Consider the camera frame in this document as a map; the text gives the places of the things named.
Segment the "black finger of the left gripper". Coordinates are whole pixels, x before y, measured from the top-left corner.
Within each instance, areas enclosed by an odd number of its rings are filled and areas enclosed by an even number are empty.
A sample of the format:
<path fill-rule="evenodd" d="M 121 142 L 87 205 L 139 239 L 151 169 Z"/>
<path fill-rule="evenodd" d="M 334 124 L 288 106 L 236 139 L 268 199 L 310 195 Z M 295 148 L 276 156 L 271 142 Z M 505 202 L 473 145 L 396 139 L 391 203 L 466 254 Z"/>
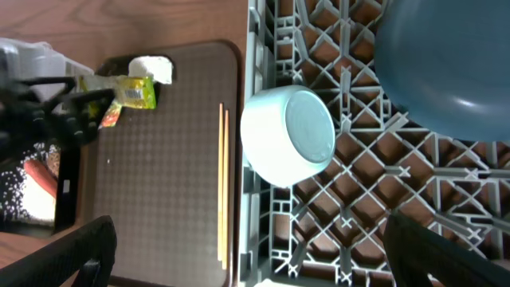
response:
<path fill-rule="evenodd" d="M 63 84 L 48 100 L 39 100 L 35 85 Z M 76 92 L 74 77 L 36 77 L 15 81 L 17 140 L 94 140 L 103 115 L 115 98 L 113 89 Z"/>

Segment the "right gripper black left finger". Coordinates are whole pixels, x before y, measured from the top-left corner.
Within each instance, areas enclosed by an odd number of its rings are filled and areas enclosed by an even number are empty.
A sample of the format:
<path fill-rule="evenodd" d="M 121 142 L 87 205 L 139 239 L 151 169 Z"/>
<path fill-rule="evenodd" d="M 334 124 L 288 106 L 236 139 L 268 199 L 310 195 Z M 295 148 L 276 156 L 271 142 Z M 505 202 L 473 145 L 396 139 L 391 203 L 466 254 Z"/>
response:
<path fill-rule="evenodd" d="M 1 269 L 2 286 L 106 286 L 115 263 L 116 230 L 101 216 Z"/>

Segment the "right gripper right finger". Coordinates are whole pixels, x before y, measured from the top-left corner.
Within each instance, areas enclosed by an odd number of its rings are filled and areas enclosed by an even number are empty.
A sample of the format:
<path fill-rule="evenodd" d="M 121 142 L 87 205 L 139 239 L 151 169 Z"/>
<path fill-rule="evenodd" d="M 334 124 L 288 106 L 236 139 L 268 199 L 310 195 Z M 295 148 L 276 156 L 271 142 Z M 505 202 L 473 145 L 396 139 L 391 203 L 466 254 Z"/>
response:
<path fill-rule="evenodd" d="M 397 286 L 508 286 L 509 271 L 392 213 L 383 235 L 386 257 Z"/>

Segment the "green yellow snack wrapper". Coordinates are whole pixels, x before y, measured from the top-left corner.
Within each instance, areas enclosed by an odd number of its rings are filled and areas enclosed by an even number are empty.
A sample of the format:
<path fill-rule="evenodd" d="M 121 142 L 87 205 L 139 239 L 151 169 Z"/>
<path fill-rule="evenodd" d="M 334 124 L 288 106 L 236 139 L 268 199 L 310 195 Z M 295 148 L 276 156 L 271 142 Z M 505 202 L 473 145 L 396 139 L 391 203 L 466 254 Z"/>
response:
<path fill-rule="evenodd" d="M 150 77 L 87 75 L 79 76 L 78 84 L 83 92 L 106 88 L 114 90 L 115 98 L 103 115 L 101 128 L 115 127 L 122 108 L 155 109 L 157 106 L 154 83 Z"/>

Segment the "orange carrot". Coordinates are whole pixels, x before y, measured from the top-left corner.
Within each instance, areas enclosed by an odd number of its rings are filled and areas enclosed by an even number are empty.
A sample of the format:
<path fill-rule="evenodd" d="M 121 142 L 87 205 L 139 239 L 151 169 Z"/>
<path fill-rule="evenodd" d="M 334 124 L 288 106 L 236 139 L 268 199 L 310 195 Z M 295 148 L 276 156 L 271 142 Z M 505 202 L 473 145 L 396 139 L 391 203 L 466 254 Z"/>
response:
<path fill-rule="evenodd" d="M 25 172 L 49 195 L 57 198 L 57 181 L 39 160 L 30 159 L 23 163 Z"/>

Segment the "white tissue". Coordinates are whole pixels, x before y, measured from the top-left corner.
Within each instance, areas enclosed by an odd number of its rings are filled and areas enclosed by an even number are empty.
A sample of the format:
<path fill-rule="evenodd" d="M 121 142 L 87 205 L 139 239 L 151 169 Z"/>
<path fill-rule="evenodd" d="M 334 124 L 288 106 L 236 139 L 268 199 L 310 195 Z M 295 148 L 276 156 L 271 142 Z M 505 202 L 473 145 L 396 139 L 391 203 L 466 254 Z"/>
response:
<path fill-rule="evenodd" d="M 135 57 L 128 64 L 128 76 L 150 77 L 160 84 L 171 85 L 173 82 L 173 68 L 173 63 L 167 57 Z"/>

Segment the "wooden chopstick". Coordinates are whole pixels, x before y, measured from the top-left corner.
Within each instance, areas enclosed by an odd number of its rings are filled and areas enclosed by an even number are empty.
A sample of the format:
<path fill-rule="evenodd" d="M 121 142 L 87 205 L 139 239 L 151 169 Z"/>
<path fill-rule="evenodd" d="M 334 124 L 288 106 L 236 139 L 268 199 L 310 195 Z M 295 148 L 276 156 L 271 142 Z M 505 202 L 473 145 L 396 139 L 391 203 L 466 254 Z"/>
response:
<path fill-rule="evenodd" d="M 223 205 L 222 205 L 222 190 L 223 190 L 223 140 L 224 140 L 224 104 L 219 104 L 219 119 L 218 119 L 218 260 L 223 260 Z"/>
<path fill-rule="evenodd" d="M 230 111 L 225 110 L 224 117 L 224 145 L 223 145 L 223 261 L 222 268 L 228 267 L 228 241 L 229 241 L 229 176 L 230 176 Z"/>

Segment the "light blue large bowl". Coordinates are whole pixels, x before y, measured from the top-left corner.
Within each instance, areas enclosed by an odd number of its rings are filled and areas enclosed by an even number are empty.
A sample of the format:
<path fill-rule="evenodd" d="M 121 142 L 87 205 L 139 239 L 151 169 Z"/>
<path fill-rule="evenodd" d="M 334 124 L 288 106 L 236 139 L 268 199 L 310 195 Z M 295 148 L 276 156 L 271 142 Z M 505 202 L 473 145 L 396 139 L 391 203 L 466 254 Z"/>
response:
<path fill-rule="evenodd" d="M 277 187 L 290 187 L 324 171 L 335 151 L 328 108 L 301 85 L 252 95 L 245 102 L 240 132 L 252 169 Z"/>

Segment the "dark blue plate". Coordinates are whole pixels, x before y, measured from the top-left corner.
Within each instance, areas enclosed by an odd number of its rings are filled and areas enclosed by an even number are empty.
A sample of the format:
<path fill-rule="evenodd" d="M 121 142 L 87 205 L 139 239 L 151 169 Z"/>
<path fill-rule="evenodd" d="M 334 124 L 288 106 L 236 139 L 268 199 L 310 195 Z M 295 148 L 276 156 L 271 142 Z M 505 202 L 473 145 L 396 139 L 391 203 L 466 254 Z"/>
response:
<path fill-rule="evenodd" d="M 508 140 L 509 0 L 391 2 L 375 72 L 416 124 L 459 140 Z"/>

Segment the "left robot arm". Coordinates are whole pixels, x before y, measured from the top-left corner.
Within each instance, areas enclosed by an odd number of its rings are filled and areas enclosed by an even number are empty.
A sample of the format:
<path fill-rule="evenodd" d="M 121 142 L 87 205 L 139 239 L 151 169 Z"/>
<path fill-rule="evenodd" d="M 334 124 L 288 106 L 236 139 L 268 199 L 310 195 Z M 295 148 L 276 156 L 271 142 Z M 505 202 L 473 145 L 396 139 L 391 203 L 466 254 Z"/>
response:
<path fill-rule="evenodd" d="M 52 98 L 41 101 L 34 85 L 63 84 Z M 115 90 L 76 92 L 73 77 L 1 78 L 1 164 L 19 160 L 34 144 L 50 142 L 62 149 L 91 143 Z"/>

